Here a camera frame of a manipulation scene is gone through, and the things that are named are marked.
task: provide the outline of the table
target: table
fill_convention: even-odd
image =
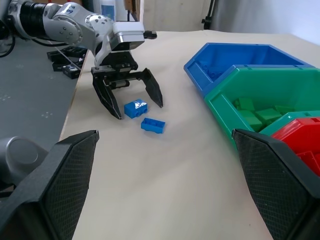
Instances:
[[[47,52],[55,50],[17,38],[0,58],[0,139],[22,136],[46,150],[59,140],[77,79],[53,71]]]
[[[87,56],[62,138],[97,129],[100,140],[74,240],[271,240],[240,161],[183,66],[207,42],[272,44],[320,67],[320,47],[287,34],[159,32],[132,51],[157,79],[159,108],[144,84],[114,91],[120,109],[141,98],[149,112],[117,120],[92,87]],[[163,134],[140,129],[165,121]]]

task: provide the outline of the blue storage bin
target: blue storage bin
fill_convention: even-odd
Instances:
[[[313,68],[312,65],[268,44],[207,43],[184,66],[205,97],[235,68]]]

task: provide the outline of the red storage bin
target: red storage bin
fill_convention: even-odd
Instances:
[[[320,117],[297,118],[272,135],[320,177]]]

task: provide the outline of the gray table surface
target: gray table surface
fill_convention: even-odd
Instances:
[[[53,71],[47,52],[55,50],[17,39],[0,58],[0,139],[23,136],[46,150],[59,141],[78,79]]]

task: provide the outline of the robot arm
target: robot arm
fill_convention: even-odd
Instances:
[[[138,69],[138,64],[129,50],[140,46],[145,38],[157,37],[145,31],[141,22],[113,22],[74,2],[58,5],[0,0],[0,43],[8,36],[2,29],[23,39],[55,40],[91,50],[95,56],[93,87],[100,102],[117,119],[122,116],[112,90],[128,87],[132,80],[142,80],[150,98],[163,107],[162,93],[151,71],[131,72]]]
[[[128,51],[144,41],[141,22],[113,22],[110,18],[92,13],[81,5],[68,2],[34,3],[28,0],[1,0],[0,20],[7,7],[9,28],[24,39],[48,39],[70,45],[81,45],[95,55],[96,66],[112,51]]]

